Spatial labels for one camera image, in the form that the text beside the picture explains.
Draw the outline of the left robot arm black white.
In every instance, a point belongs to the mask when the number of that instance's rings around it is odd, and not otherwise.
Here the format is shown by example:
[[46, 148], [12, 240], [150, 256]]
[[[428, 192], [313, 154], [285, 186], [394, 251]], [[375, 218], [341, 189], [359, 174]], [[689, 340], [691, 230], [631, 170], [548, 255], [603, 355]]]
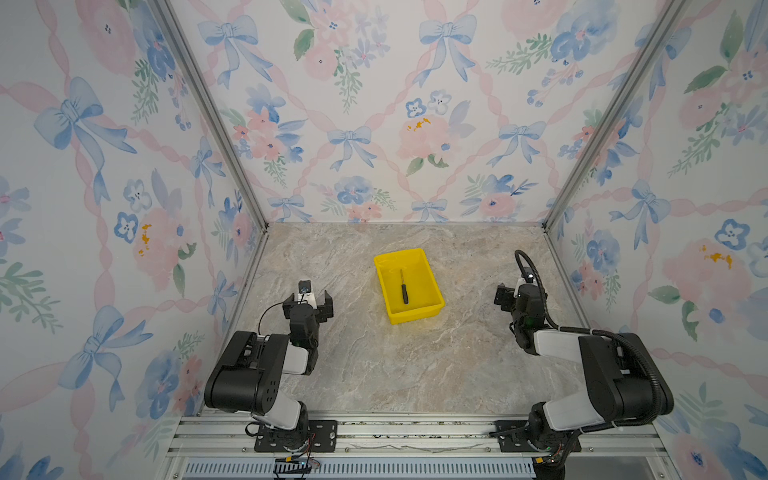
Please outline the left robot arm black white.
[[280, 391], [285, 375], [308, 376], [319, 358], [319, 326], [334, 316], [332, 296], [320, 300], [305, 281], [278, 304], [289, 321], [287, 334], [239, 330], [219, 357], [204, 389], [204, 404], [228, 413], [246, 412], [258, 426], [257, 451], [300, 451], [310, 446], [304, 403]]

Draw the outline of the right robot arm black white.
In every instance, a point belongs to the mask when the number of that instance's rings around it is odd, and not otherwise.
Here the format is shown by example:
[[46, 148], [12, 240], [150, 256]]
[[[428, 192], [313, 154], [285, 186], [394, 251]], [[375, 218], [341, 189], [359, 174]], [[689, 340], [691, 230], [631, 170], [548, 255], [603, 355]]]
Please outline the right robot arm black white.
[[534, 404], [525, 422], [495, 422], [489, 435], [502, 450], [537, 452], [536, 465], [560, 468], [582, 435], [648, 425], [674, 409], [673, 393], [638, 335], [549, 325], [546, 292], [536, 283], [500, 284], [494, 304], [511, 314], [510, 330], [524, 352], [579, 365], [585, 383], [575, 394]]

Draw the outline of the black screwdriver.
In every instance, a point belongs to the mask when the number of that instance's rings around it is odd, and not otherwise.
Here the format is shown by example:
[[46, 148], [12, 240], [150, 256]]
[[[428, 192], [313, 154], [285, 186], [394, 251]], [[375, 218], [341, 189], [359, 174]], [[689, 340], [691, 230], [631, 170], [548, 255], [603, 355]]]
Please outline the black screwdriver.
[[408, 287], [407, 282], [405, 279], [405, 272], [404, 269], [400, 269], [400, 286], [401, 286], [401, 296], [402, 296], [402, 302], [404, 305], [409, 305], [409, 293], [408, 293]]

